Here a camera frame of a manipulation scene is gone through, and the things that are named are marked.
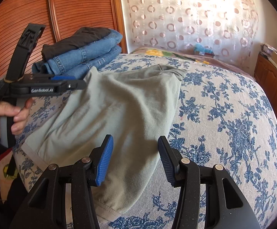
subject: sheer curtain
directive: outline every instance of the sheer curtain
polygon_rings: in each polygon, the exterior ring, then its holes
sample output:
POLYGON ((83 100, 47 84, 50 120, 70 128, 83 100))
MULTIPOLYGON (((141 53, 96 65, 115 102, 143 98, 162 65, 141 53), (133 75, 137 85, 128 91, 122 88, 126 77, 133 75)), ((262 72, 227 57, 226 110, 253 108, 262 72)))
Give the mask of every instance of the sheer curtain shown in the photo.
POLYGON ((192 54, 200 43, 215 57, 248 70, 258 30, 253 0, 124 0, 132 40, 148 46, 192 54))

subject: bed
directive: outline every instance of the bed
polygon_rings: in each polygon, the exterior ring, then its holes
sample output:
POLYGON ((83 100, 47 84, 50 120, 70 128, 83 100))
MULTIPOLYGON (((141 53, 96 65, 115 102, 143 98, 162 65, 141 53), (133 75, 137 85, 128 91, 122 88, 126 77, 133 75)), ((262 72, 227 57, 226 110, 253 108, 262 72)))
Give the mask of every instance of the bed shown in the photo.
MULTIPOLYGON (((120 54, 101 72, 123 72, 156 64, 187 70, 179 93, 178 109, 166 135, 170 146, 195 163, 221 163, 244 193, 262 228, 277 215, 277 120, 272 107, 252 79, 216 66, 185 59, 120 54)), ((70 92, 60 97, 36 98, 23 133, 13 149, 27 190, 42 174, 21 149, 28 135, 63 109, 70 92)), ((70 187, 67 188, 67 227, 72 228, 70 187)), ((179 188, 172 188, 159 161, 136 204, 101 228, 170 228, 179 188)), ((201 187, 199 228, 204 228, 205 187, 201 187)))

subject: folded jeans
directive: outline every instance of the folded jeans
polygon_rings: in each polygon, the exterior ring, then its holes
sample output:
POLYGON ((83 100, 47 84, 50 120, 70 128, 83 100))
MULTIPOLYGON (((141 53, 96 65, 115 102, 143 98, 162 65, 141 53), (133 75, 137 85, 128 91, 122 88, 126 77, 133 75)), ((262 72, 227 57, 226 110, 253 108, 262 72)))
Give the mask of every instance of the folded jeans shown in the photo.
POLYGON ((34 63, 32 65, 32 73, 66 74, 67 71, 77 65, 108 53, 121 41, 122 37, 119 32, 111 29, 111 33, 101 40, 55 56, 47 62, 40 61, 34 63))
POLYGON ((100 70, 109 64, 112 60, 114 60, 119 53, 121 53, 121 47, 116 45, 108 53, 103 54, 98 58, 81 63, 67 71, 62 76, 73 76, 76 79, 83 79, 93 66, 95 66, 97 70, 100 70))
POLYGON ((48 61, 55 56, 79 49, 80 47, 103 39, 110 33, 111 30, 104 27, 81 27, 74 35, 62 39, 53 45, 44 44, 41 51, 43 60, 48 61))

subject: wall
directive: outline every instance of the wall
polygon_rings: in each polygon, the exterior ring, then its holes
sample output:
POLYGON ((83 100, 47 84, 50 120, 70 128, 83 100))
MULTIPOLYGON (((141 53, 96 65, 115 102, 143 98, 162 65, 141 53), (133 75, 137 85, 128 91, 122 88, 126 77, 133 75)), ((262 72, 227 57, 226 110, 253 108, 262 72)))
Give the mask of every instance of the wall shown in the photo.
MULTIPOLYGON (((250 75, 253 75, 254 68, 257 61, 257 56, 260 51, 261 43, 268 43, 269 45, 276 47, 277 45, 277 13, 274 7, 268 0, 254 0, 259 17, 258 30, 254 39, 251 54, 248 59, 249 69, 245 71, 250 75)), ((132 52, 137 48, 137 45, 130 39, 133 38, 132 34, 132 20, 129 17, 130 8, 127 3, 123 2, 124 21, 127 36, 128 52, 132 52)))
POLYGON ((277 12, 268 0, 254 0, 259 16, 257 34, 249 58, 250 69, 248 73, 253 76, 257 56, 260 52, 260 44, 267 43, 276 48, 277 46, 277 12))

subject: finger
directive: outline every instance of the finger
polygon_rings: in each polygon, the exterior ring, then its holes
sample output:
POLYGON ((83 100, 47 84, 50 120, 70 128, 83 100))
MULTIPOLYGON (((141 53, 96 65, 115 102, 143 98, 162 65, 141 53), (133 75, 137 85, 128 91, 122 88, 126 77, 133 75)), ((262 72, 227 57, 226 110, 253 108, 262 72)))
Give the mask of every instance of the finger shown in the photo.
POLYGON ((14 118, 13 118, 13 121, 14 122, 20 122, 20 121, 24 121, 24 120, 27 120, 28 116, 29 116, 29 113, 30 113, 30 109, 31 108, 26 108, 24 107, 20 113, 18 115, 16 115, 14 118))
POLYGON ((14 134, 16 132, 22 132, 24 130, 25 126, 26 126, 26 123, 27 123, 27 120, 14 123, 11 126, 11 132, 12 132, 12 134, 14 134))
POLYGON ((32 98, 32 97, 31 97, 31 98, 29 98, 28 100, 26 100, 26 103, 25 103, 25 108, 27 108, 27 109, 31 109, 31 107, 32 107, 33 103, 34 103, 33 98, 32 98))
POLYGON ((20 135, 20 134, 23 132, 23 130, 13 132, 12 134, 13 134, 13 135, 20 135))
POLYGON ((8 102, 0 102, 0 116, 13 117, 21 111, 20 107, 13 106, 8 102))

